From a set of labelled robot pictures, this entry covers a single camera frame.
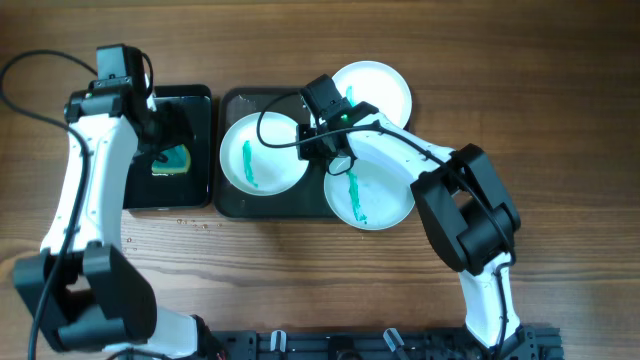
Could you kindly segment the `yellow green sponge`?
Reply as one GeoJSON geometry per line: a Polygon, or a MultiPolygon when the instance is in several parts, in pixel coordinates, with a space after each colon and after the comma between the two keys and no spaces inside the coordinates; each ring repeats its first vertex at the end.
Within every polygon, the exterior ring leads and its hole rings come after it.
{"type": "Polygon", "coordinates": [[[185,145],[162,151],[152,162],[154,176],[174,176],[187,173],[191,168],[191,155],[185,145]]]}

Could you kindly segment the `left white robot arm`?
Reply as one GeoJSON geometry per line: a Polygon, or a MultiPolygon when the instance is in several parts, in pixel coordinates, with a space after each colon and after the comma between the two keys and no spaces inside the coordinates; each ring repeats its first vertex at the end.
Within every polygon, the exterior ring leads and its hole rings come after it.
{"type": "Polygon", "coordinates": [[[225,349],[204,321],[158,307],[151,285],[121,252],[137,119],[201,125],[211,134],[212,101],[162,87],[155,108],[132,92],[76,92],[67,106],[70,150],[61,200],[35,257],[18,261],[14,285],[37,337],[56,352],[112,351],[157,359],[220,359],[225,349]]]}

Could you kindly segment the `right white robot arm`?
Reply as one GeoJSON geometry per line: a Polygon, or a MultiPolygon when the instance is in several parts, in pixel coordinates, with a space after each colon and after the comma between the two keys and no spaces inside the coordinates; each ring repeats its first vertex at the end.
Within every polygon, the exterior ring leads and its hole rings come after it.
{"type": "Polygon", "coordinates": [[[459,275],[467,330],[500,356],[520,325],[509,270],[521,220],[486,153],[473,144],[453,150],[429,143],[366,103],[319,126],[299,126],[296,141],[303,158],[347,155],[409,187],[431,247],[459,275]]]}

